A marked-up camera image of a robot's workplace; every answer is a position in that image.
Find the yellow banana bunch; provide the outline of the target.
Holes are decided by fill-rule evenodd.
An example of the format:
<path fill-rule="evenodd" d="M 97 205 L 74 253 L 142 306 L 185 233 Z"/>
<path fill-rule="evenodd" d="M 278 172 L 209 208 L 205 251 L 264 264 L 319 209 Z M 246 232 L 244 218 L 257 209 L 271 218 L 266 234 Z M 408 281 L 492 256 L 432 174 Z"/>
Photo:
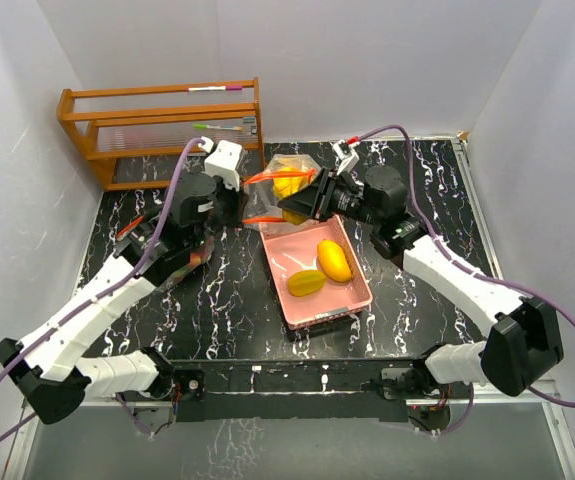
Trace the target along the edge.
<path fill-rule="evenodd" d="M 273 179 L 273 193 L 279 200 L 299 192 L 309 184 L 309 178 L 294 167 L 281 168 L 278 173 L 289 173 L 289 176 L 279 176 Z M 282 218 L 292 225 L 300 225 L 307 220 L 306 217 L 287 210 L 282 211 Z"/>

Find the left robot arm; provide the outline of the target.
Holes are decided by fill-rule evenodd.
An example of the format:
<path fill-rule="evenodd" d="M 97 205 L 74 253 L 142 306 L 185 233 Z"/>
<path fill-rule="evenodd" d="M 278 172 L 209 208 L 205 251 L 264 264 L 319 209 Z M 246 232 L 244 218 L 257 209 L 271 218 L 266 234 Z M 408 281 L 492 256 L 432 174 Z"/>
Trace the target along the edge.
<path fill-rule="evenodd" d="M 115 357 L 85 354 L 133 305 L 174 288 L 205 264 L 215 236 L 241 226 L 247 200 L 236 173 L 182 175 L 165 206 L 128 227 L 60 311 L 22 339 L 0 341 L 0 363 L 43 423 L 63 420 L 92 398 L 128 391 L 168 396 L 174 369 L 155 348 Z"/>

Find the yellow mango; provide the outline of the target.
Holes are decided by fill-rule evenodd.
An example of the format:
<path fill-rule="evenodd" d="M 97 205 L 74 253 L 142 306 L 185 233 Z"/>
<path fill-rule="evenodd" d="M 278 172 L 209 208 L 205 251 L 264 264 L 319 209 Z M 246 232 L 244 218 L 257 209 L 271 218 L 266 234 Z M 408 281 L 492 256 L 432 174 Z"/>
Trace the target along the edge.
<path fill-rule="evenodd" d="M 318 262 L 324 273 L 333 281 L 346 283 L 353 275 L 347 257 L 341 246 L 332 240 L 323 240 L 317 245 Z"/>

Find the clear zip bag orange zipper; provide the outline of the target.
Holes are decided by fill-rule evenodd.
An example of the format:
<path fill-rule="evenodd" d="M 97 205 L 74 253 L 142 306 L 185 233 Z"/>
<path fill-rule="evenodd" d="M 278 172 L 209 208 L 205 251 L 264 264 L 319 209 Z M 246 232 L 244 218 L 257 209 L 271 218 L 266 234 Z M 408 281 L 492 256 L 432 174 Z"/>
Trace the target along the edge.
<path fill-rule="evenodd" d="M 114 255 L 124 257 L 136 266 L 151 242 L 159 219 L 160 215 L 140 216 L 132 221 L 119 232 Z M 182 226 L 169 216 L 137 275 L 160 291 L 171 289 L 206 263 L 213 249 L 213 237 L 200 223 L 190 222 Z"/>

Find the yellow starfruit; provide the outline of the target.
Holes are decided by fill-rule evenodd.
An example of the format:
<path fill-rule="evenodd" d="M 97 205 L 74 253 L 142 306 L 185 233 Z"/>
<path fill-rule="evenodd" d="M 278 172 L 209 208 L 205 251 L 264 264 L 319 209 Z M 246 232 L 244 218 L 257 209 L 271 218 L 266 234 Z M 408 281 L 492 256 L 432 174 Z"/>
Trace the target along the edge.
<path fill-rule="evenodd" d="M 327 276 L 317 269 L 302 270 L 290 276 L 287 288 L 292 296 L 304 297 L 321 290 L 326 281 Z"/>

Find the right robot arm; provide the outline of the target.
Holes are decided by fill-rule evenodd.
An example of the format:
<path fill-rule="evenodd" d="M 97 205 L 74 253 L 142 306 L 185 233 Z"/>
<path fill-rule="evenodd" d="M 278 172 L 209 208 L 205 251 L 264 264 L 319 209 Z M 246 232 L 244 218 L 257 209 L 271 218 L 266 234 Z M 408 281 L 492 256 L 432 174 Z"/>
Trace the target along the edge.
<path fill-rule="evenodd" d="M 438 245 L 406 200 L 407 188 L 392 167 L 371 167 L 361 182 L 324 168 L 278 206 L 307 219 L 339 215 L 371 226 L 370 240 L 383 258 L 429 284 L 476 324 L 482 341 L 436 346 L 414 361 L 409 375 L 420 394 L 433 397 L 463 382 L 519 395 L 564 358 L 555 309 L 480 279 L 479 271 Z"/>

